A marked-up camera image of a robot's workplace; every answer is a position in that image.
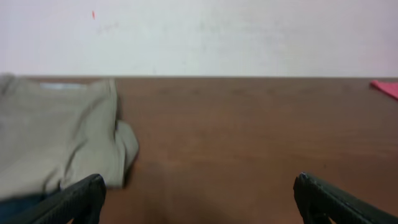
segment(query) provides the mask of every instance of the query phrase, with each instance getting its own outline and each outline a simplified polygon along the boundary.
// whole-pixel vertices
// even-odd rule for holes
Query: gray cloth
[[[1,76],[0,200],[52,192],[90,174],[122,187],[138,143],[116,121],[116,108],[114,80],[65,85]]]

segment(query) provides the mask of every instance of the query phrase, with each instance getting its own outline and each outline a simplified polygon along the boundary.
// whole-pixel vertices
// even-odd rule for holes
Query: red object
[[[398,83],[384,83],[373,80],[371,85],[398,100]]]

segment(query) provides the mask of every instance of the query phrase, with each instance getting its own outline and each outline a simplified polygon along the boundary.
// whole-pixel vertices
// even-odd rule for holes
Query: white wall
[[[398,77],[397,9],[397,0],[1,0],[0,72]]]

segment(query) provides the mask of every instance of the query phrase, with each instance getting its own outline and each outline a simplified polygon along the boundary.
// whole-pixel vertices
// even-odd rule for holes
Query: wooden table
[[[398,101],[370,79],[118,79],[140,153],[101,223],[302,223],[301,171],[398,216]]]

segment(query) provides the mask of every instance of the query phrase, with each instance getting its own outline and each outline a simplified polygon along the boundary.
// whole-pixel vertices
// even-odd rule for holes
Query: black object
[[[294,199],[304,224],[398,223],[398,218],[310,174],[301,173],[294,182]]]
[[[93,174],[4,223],[98,223],[105,195],[102,176]]]

